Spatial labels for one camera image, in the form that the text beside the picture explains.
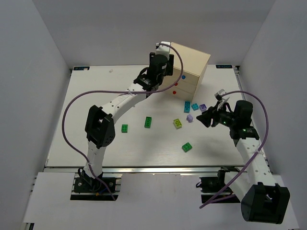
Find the cream wooden drawer cabinet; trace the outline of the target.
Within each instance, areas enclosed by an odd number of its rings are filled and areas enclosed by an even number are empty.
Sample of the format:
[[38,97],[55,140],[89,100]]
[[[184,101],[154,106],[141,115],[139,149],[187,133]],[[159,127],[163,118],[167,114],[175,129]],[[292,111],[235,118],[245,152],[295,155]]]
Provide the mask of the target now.
[[193,101],[207,69],[210,54],[172,42],[183,61],[180,80],[165,93],[184,101]]

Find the yellow-green lego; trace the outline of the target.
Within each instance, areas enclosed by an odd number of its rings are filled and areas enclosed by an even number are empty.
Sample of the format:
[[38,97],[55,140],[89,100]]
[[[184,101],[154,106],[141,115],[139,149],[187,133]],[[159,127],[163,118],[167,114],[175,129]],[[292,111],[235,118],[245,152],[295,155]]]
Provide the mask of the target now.
[[178,118],[173,120],[173,124],[176,129],[182,128],[182,123]]

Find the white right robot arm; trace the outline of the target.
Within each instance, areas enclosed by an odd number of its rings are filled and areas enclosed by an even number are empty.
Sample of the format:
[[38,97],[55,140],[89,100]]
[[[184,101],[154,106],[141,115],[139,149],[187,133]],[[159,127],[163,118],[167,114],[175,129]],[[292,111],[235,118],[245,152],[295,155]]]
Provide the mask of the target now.
[[239,100],[234,111],[227,111],[228,108],[228,103],[217,102],[196,117],[206,127],[218,124],[228,127],[230,138],[245,164],[242,170],[234,166],[222,167],[215,185],[220,187],[220,193],[230,189],[236,195],[245,221],[282,224],[290,192],[276,182],[258,149],[260,138],[251,125],[253,104]]

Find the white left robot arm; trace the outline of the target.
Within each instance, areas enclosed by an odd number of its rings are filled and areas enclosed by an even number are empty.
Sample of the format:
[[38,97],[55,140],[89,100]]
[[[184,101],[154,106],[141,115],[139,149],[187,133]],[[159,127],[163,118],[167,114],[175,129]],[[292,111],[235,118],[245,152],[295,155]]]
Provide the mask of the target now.
[[94,178],[102,173],[102,162],[106,147],[115,139],[115,123],[137,103],[145,100],[158,90],[165,76],[173,74],[174,55],[150,53],[150,65],[139,73],[128,87],[115,99],[101,107],[93,105],[89,109],[85,132],[88,140],[89,160],[85,173]]

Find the purple lego right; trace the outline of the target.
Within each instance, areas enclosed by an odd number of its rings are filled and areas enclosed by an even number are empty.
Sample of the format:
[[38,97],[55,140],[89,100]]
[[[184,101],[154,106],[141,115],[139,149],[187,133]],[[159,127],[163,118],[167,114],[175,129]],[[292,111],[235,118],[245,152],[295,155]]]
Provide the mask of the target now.
[[200,104],[200,105],[199,105],[199,109],[200,109],[202,112],[204,112],[204,111],[207,110],[207,106],[206,106],[205,104]]

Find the teal small lego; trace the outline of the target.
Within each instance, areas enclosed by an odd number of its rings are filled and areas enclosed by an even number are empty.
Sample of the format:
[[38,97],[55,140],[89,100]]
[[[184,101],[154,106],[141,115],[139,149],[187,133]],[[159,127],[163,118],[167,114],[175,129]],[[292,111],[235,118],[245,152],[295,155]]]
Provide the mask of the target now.
[[199,106],[198,106],[197,103],[194,103],[194,104],[191,105],[191,108],[192,108],[194,111],[196,111],[196,110],[199,109]]

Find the lilac lego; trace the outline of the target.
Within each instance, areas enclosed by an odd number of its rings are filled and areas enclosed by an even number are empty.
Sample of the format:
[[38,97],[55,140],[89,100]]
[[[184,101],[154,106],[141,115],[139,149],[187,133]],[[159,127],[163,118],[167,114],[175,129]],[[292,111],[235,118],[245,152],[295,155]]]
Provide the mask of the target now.
[[193,116],[191,114],[187,115],[187,121],[191,123],[193,121]]

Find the teal long lego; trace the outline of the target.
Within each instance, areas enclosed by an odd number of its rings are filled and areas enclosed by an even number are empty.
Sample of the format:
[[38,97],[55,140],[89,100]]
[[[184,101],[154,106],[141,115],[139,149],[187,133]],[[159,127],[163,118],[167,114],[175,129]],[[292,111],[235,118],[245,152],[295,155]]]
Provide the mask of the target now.
[[189,114],[191,109],[191,102],[190,101],[185,101],[184,105],[184,113]]

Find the green lego near front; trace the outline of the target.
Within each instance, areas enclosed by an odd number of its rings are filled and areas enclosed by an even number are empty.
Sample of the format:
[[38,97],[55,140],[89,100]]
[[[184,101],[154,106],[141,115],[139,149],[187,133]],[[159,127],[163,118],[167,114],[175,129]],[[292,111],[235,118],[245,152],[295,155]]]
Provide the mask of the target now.
[[192,145],[189,142],[187,142],[184,145],[182,145],[181,148],[183,149],[184,152],[188,152],[192,149]]

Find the right blue table label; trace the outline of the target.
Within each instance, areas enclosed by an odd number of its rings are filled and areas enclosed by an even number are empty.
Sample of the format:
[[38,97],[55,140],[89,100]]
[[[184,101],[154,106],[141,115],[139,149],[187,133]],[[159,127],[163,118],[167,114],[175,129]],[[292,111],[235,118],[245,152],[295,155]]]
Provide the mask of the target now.
[[217,69],[232,69],[232,65],[215,65]]

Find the blue table label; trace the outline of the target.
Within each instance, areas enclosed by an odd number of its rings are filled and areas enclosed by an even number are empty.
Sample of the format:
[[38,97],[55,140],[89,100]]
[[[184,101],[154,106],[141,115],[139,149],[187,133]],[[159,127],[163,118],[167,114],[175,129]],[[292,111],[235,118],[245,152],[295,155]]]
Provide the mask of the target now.
[[232,69],[232,65],[215,65],[217,69]]
[[90,67],[74,67],[73,71],[84,71],[84,70],[89,70]]

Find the dark green long lego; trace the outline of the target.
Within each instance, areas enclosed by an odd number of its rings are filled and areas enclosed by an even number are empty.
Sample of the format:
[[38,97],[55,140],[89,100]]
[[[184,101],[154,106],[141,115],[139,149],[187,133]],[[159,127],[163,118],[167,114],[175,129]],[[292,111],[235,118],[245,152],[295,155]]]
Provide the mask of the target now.
[[152,118],[147,116],[146,119],[145,119],[144,127],[145,128],[151,128],[151,124],[152,124]]

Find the green square lego left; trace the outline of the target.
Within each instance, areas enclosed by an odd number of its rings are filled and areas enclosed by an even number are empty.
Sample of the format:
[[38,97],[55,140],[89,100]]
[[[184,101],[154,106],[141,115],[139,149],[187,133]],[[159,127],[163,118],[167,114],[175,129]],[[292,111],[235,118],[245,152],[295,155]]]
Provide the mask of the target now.
[[128,132],[128,124],[122,124],[121,132],[122,133],[127,133]]

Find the left blue table label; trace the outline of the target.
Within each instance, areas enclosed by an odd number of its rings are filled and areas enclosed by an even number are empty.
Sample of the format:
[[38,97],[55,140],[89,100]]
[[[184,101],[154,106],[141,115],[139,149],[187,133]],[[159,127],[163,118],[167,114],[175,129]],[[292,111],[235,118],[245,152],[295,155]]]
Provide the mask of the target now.
[[90,67],[74,67],[73,71],[84,71],[84,70],[89,70]]

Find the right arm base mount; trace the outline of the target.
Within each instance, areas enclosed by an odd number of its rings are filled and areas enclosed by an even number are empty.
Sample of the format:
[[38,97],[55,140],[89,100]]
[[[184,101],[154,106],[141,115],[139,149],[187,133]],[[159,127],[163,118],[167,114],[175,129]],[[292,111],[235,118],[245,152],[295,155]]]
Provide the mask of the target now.
[[[207,202],[211,196],[216,194],[220,189],[225,186],[225,174],[230,172],[238,173],[239,169],[235,167],[221,167],[220,170],[217,172],[216,176],[200,177],[200,181],[195,186],[196,188],[201,189],[201,202],[203,204]],[[233,191],[230,188],[225,189],[215,199],[217,199],[217,201],[214,202],[214,204],[240,203],[239,199],[234,195]]]

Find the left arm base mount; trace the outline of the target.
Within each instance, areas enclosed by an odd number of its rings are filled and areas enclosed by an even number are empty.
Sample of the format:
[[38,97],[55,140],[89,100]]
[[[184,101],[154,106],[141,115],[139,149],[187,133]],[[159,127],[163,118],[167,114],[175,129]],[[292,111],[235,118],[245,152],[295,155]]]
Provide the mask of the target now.
[[116,177],[102,177],[102,180],[109,188],[96,178],[88,176],[83,168],[79,168],[73,180],[70,200],[78,201],[115,201],[118,198],[121,186],[121,179]]

